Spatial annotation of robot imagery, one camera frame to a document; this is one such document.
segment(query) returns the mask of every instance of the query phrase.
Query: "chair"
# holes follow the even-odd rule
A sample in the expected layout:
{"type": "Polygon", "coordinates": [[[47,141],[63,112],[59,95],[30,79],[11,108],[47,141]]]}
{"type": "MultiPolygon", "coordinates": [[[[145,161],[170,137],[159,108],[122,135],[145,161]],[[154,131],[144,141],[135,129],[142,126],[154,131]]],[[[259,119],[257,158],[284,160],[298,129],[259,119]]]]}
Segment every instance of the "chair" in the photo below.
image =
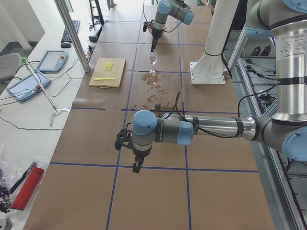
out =
{"type": "Polygon", "coordinates": [[[0,82],[10,81],[22,64],[22,57],[18,53],[0,56],[0,82]]]}

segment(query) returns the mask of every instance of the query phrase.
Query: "white table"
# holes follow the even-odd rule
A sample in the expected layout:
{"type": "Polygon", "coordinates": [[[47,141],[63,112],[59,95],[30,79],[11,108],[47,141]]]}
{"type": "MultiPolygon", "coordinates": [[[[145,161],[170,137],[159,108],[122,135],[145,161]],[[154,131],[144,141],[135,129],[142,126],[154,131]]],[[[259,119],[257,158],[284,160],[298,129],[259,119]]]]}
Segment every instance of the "white table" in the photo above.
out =
{"type": "MultiPolygon", "coordinates": [[[[84,18],[85,17],[81,18],[80,15],[79,18],[74,18],[74,15],[72,15],[72,19],[79,19],[81,21],[78,36],[83,46],[83,50],[85,51],[89,45],[89,30],[88,25],[84,22],[84,18]]],[[[50,29],[46,31],[31,55],[28,57],[28,61],[35,61],[40,60],[46,50],[67,50],[68,60],[63,69],[55,74],[46,74],[52,80],[64,73],[73,65],[74,61],[78,59],[73,47],[68,49],[62,49],[60,47],[63,30],[64,23],[59,17],[55,20],[50,29]]],[[[72,101],[76,96],[84,74],[80,62],[78,61],[68,73],[72,77],[71,82],[59,96],[51,98],[58,108],[71,109],[72,101]]],[[[22,67],[16,74],[16,77],[24,78],[29,74],[30,72],[26,67],[22,67]]],[[[19,80],[13,79],[9,86],[15,84],[17,81],[19,80]]],[[[46,91],[51,95],[55,95],[68,81],[69,76],[64,74],[61,78],[52,81],[46,91]]],[[[10,95],[4,91],[0,96],[0,99],[7,97],[10,97],[10,95]]],[[[13,98],[5,99],[1,100],[0,104],[14,101],[13,98]]],[[[2,109],[0,112],[2,118],[14,123],[18,127],[24,128],[50,128],[49,119],[50,115],[54,112],[54,109],[42,92],[35,95],[25,103],[13,103],[10,105],[0,106],[0,108],[2,109]]],[[[53,120],[52,128],[63,129],[67,117],[67,112],[63,112],[56,116],[53,120]]],[[[20,171],[21,174],[30,166],[31,162],[36,161],[37,159],[39,160],[38,166],[46,170],[61,135],[61,131],[19,130],[2,120],[0,120],[0,130],[0,143],[5,143],[1,155],[1,162],[8,162],[9,165],[13,164],[18,166],[18,171],[20,171]]],[[[24,211],[11,209],[7,214],[0,213],[0,219],[9,218],[11,220],[12,230],[20,230],[24,227],[38,189],[39,186],[36,188],[24,211]]],[[[11,196],[11,201],[15,199],[18,192],[19,190],[16,190],[11,196]]]]}

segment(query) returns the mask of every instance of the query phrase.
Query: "yellow knife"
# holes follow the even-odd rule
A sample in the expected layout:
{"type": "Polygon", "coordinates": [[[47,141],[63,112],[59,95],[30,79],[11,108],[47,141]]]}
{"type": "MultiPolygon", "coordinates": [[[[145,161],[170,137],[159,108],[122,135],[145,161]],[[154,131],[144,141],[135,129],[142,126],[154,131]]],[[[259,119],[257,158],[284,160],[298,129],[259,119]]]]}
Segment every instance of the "yellow knife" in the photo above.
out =
{"type": "Polygon", "coordinates": [[[116,80],[116,78],[94,78],[95,81],[116,80]]]}

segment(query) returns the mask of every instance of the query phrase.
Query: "tablet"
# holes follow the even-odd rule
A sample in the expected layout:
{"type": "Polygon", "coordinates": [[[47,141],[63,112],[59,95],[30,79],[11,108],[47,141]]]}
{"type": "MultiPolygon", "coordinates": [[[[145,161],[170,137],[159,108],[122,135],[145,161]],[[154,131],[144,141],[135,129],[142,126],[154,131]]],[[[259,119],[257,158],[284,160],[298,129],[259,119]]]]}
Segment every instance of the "tablet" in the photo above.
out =
{"type": "MultiPolygon", "coordinates": [[[[43,87],[47,87],[51,83],[51,79],[41,73],[40,71],[35,71],[36,75],[39,77],[40,82],[43,87]]],[[[37,89],[38,83],[32,75],[29,75],[7,88],[7,92],[14,97],[17,101],[24,102],[32,98],[35,94],[41,91],[40,88],[37,89]]]]}
{"type": "Polygon", "coordinates": [[[68,53],[63,50],[47,50],[38,63],[36,70],[42,73],[57,73],[66,63],[68,53]]]}

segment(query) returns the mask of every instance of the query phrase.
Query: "blue joint cap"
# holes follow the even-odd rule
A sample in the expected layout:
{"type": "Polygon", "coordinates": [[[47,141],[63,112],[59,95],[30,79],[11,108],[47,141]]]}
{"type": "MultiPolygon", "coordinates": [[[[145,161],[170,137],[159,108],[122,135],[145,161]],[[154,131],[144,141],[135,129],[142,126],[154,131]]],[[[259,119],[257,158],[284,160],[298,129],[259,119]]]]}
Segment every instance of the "blue joint cap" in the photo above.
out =
{"type": "Polygon", "coordinates": [[[193,133],[194,129],[192,123],[186,121],[181,122],[178,132],[177,144],[189,145],[192,142],[193,133]]]}
{"type": "Polygon", "coordinates": [[[299,13],[307,13],[307,1],[306,0],[282,0],[283,3],[291,10],[299,13]]]}
{"type": "Polygon", "coordinates": [[[157,11],[161,14],[168,14],[171,11],[171,3],[166,0],[161,0],[158,5],[157,11]]]}
{"type": "Polygon", "coordinates": [[[186,25],[190,25],[195,14],[193,12],[187,13],[187,15],[184,17],[183,23],[186,25]]]}
{"type": "Polygon", "coordinates": [[[282,145],[283,155],[296,161],[307,161],[307,126],[291,133],[282,145]]]}
{"type": "Polygon", "coordinates": [[[249,27],[245,27],[245,34],[247,37],[272,37],[269,30],[254,29],[249,27]]]}
{"type": "Polygon", "coordinates": [[[154,131],[157,126],[157,117],[149,110],[136,112],[132,119],[132,131],[137,135],[147,135],[154,131]]]}

